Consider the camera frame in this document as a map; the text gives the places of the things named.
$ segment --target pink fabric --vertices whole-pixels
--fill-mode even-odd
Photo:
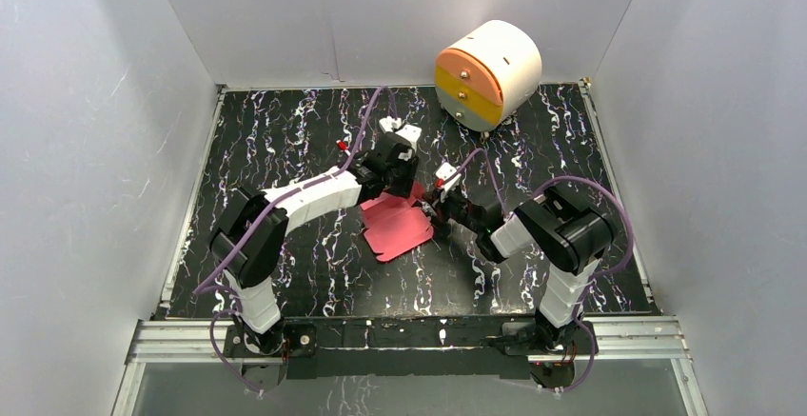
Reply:
[[[380,262],[389,262],[431,240],[431,222],[420,208],[412,207],[419,195],[423,195],[423,187],[417,185],[408,199],[384,193],[360,205],[367,227],[364,238]]]

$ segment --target gray floor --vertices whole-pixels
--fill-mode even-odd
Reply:
[[[583,367],[584,361],[577,361]],[[670,361],[597,361],[560,398],[496,376],[348,376],[283,381],[262,400],[220,364],[149,364],[137,415],[685,415]]]

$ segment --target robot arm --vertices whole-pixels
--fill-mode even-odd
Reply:
[[[381,127],[384,133],[375,147],[359,152],[346,170],[334,167],[311,179],[262,192],[238,188],[212,231],[210,250],[221,261],[270,202],[305,187],[272,209],[224,272],[241,302],[240,321],[261,349],[272,348],[277,340],[270,330],[280,321],[281,313],[270,275],[277,267],[288,233],[330,211],[356,206],[384,191],[409,196],[418,168],[421,129],[402,126],[400,119],[389,117],[381,120]]]
[[[537,245],[550,262],[546,292],[536,312],[536,337],[544,349],[565,344],[576,324],[582,292],[615,237],[612,221],[576,192],[552,187],[502,218],[498,203],[476,205],[455,189],[459,176],[443,164],[437,188],[427,196],[438,221],[452,219],[477,234],[482,255],[493,262]]]

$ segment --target white wall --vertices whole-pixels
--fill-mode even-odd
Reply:
[[[594,78],[713,415],[804,414],[807,0],[634,0]]]
[[[0,412],[110,412],[214,96],[167,0],[0,0]]]
[[[440,50],[490,19],[526,31],[543,81],[593,75],[630,0],[170,0],[219,84],[428,84]]]

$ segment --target black marble table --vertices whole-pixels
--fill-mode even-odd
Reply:
[[[215,267],[208,234],[239,185],[283,186],[339,162],[338,140],[356,134],[360,112],[373,89],[255,90],[227,92],[170,300],[168,318],[209,318],[221,309],[221,294],[191,291]],[[577,84],[542,85],[512,119],[481,142],[441,111],[433,88],[395,89],[399,114],[423,129],[418,180],[431,186],[443,160],[455,166],[477,147],[486,148],[503,185],[505,211],[553,176],[573,174],[608,187],[600,151]],[[382,96],[370,118],[387,115]],[[463,177],[472,200],[493,195],[484,159]],[[598,205],[604,201],[581,188]],[[456,316],[530,313],[545,290],[548,263],[532,248],[502,264],[481,258],[473,235],[454,225],[392,262],[374,258],[362,236],[357,208],[330,213],[292,232],[272,275],[282,313],[295,316]],[[620,236],[605,266],[624,253]],[[635,263],[598,280],[586,311],[645,312],[650,309]]]

